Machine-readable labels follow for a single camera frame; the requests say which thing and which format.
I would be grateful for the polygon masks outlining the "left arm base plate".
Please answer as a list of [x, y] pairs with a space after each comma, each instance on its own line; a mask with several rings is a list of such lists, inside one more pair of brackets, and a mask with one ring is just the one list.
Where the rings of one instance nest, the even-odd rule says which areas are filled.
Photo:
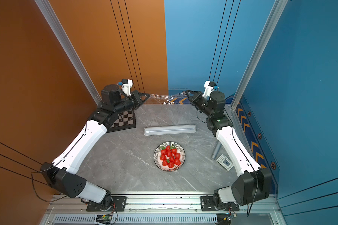
[[123, 212], [125, 210], [126, 196], [105, 197], [101, 203], [89, 201], [86, 211], [88, 212]]

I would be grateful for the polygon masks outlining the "cream plastic wrap dispenser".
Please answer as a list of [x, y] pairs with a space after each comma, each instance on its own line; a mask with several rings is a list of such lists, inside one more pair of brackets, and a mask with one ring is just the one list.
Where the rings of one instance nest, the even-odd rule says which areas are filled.
[[161, 135], [175, 135], [195, 133], [197, 127], [195, 125], [175, 125], [163, 127], [147, 127], [144, 128], [145, 136], [161, 136]]

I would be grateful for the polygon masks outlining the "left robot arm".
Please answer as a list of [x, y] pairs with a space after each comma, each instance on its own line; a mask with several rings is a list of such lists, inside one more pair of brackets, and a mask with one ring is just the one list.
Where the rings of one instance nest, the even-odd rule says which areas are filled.
[[80, 165], [97, 141], [105, 135], [119, 115], [139, 109], [150, 94], [131, 91], [123, 82], [107, 85], [101, 91], [102, 101], [89, 117], [83, 129], [67, 149], [51, 163], [43, 163], [41, 173], [49, 187], [69, 198], [80, 198], [92, 203], [100, 211], [113, 208], [111, 192], [77, 175]]

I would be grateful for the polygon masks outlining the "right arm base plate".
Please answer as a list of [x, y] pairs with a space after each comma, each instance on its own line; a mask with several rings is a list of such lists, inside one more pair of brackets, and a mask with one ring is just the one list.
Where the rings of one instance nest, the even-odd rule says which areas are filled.
[[216, 196], [201, 196], [202, 211], [239, 211], [239, 205], [235, 202], [223, 203]]

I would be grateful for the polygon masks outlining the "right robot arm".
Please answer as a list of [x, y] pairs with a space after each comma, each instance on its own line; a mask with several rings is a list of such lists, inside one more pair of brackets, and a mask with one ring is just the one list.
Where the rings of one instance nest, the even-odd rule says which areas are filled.
[[224, 94], [214, 91], [207, 98], [198, 91], [186, 90], [185, 93], [195, 109], [206, 115], [208, 129], [226, 150], [238, 176], [231, 186], [215, 190], [215, 207], [226, 210], [231, 203], [251, 207], [254, 202], [268, 198], [272, 183], [271, 171], [262, 168], [238, 138], [233, 121], [225, 109]]

